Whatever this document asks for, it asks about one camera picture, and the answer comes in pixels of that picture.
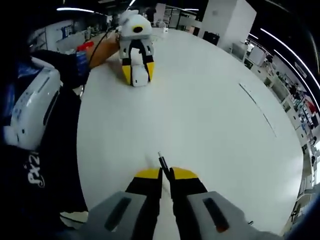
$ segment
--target blue sleeve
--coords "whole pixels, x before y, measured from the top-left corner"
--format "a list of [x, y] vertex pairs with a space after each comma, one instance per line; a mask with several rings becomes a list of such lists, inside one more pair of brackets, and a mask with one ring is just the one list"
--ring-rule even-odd
[[89, 63], [85, 51], [78, 51], [76, 53], [76, 66], [80, 77], [84, 76], [89, 71]]

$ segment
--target black cable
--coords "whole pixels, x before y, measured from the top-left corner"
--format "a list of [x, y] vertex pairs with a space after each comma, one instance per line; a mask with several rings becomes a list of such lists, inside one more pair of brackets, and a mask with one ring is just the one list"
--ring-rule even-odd
[[91, 63], [91, 61], [92, 61], [93, 56], [94, 56], [95, 53], [96, 53], [97, 48], [99, 47], [99, 45], [101, 44], [102, 40], [107, 36], [107, 34], [108, 34], [111, 30], [113, 30], [113, 27], [110, 27], [110, 28], [108, 28], [108, 29], [106, 30], [106, 32], [105, 32], [105, 34], [103, 35], [103, 37], [100, 39], [100, 41], [98, 42], [98, 44], [95, 46], [95, 49], [93, 50], [92, 55], [91, 55], [90, 60], [89, 60], [89, 64], [88, 64], [89, 66], [90, 66], [90, 63]]
[[85, 223], [86, 223], [86, 222], [84, 222], [84, 221], [77, 221], [77, 220], [74, 220], [74, 219], [69, 218], [69, 217], [67, 217], [67, 216], [63, 216], [61, 213], [60, 213], [60, 217], [62, 217], [62, 218], [64, 218], [64, 219], [68, 219], [68, 220], [70, 220], [70, 221], [72, 221], [72, 222], [75, 222], [75, 223], [78, 223], [78, 224], [85, 224]]
[[45, 46], [48, 50], [48, 41], [47, 41], [47, 27], [44, 28], [44, 37], [45, 37]]
[[160, 152], [158, 152], [159, 154], [159, 162], [160, 162], [160, 165], [161, 165], [161, 168], [164, 172], [164, 175], [166, 176], [166, 178], [168, 179], [168, 181], [171, 183], [172, 182], [172, 177], [171, 177], [171, 174], [170, 174], [170, 170], [168, 168], [168, 165], [166, 163], [166, 160], [165, 158], [161, 155]]

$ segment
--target white pillar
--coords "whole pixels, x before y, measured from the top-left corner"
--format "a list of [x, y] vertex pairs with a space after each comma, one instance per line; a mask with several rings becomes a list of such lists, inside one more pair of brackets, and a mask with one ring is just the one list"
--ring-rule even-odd
[[198, 36], [218, 34], [217, 46], [228, 52], [233, 43], [247, 39], [256, 15], [245, 0], [209, 0]]
[[157, 22], [158, 20], [163, 21], [166, 11], [166, 4], [163, 3], [157, 3], [155, 7], [156, 13], [154, 14], [154, 22]]

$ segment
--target table surface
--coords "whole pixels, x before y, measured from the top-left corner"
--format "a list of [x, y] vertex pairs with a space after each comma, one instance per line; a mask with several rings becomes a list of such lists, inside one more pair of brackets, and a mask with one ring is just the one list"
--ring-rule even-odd
[[[282, 106], [222, 49], [183, 31], [153, 34], [155, 69], [147, 86], [125, 84], [118, 54], [90, 73], [77, 133], [88, 208], [125, 191], [136, 172], [159, 167], [161, 151], [169, 166], [195, 172], [254, 227], [280, 233], [303, 169]], [[154, 239], [180, 239], [169, 189], [164, 180]]]

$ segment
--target human arm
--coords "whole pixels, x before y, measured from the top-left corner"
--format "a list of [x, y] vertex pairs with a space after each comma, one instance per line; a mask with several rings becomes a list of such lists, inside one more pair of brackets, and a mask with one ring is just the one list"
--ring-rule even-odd
[[109, 37], [103, 39], [99, 45], [97, 42], [94, 44], [94, 46], [90, 47], [86, 51], [86, 58], [87, 62], [89, 63], [89, 68], [93, 69], [101, 65], [119, 49], [119, 35], [115, 32], [112, 32]]

